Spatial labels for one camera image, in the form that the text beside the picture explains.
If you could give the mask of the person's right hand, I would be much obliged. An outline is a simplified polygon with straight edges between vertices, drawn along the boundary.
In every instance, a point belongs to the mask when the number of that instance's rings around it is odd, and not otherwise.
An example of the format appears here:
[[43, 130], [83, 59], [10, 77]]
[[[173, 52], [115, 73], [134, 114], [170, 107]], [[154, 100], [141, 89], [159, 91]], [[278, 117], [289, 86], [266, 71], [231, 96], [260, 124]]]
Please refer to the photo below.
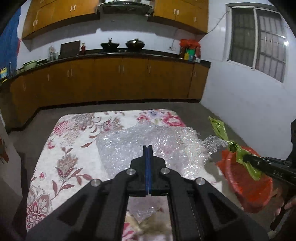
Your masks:
[[295, 206], [296, 204], [296, 197], [294, 196], [291, 198], [286, 204], [284, 201], [284, 198], [282, 196], [283, 189], [281, 186], [279, 186], [276, 189], [276, 210], [274, 212], [275, 216], [278, 216], [280, 214], [281, 208], [284, 207], [285, 210], [288, 210]]

